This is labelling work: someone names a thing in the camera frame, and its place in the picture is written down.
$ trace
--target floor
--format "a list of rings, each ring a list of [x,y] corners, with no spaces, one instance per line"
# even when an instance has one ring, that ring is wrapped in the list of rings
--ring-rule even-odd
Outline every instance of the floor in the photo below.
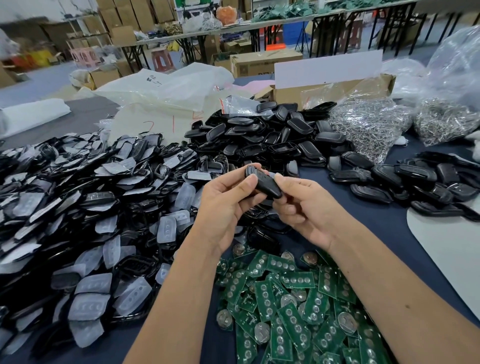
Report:
[[[417,42],[415,50],[411,55],[411,58],[416,59],[423,64],[427,64],[432,54],[438,47],[438,39],[441,36],[443,28],[445,26],[446,20],[437,20],[435,26],[432,29],[428,42],[425,43],[423,40],[428,32],[430,25],[426,23],[422,29],[422,33]],[[468,24],[459,23],[456,27],[456,31],[469,26]],[[379,31],[382,27],[382,24],[379,22],[376,26],[376,32]],[[365,25],[362,32],[362,46],[360,51],[368,50],[368,43],[370,39],[370,34],[372,32],[371,25]],[[294,48],[295,44],[288,45],[289,47]],[[410,46],[402,49],[400,51],[399,57],[408,57],[408,52]],[[181,62],[181,53],[180,52],[171,52],[170,53],[172,60],[175,66],[178,68],[183,67]],[[388,49],[384,53],[384,60],[393,58],[394,51]],[[308,57],[307,51],[305,49],[304,57]],[[150,67],[153,69],[153,64],[151,63],[151,57],[147,52],[147,59],[149,60]],[[77,66],[73,62],[64,63],[57,66],[47,67],[39,70],[29,72],[27,75],[29,80],[18,83],[16,85],[0,89],[0,108],[5,108],[8,106],[18,105],[26,102],[33,102],[42,100],[45,98],[51,97],[60,97],[63,99],[71,99],[74,94],[74,89],[70,87],[69,75],[72,71],[76,70]],[[244,84],[245,80],[238,80],[239,84]]]

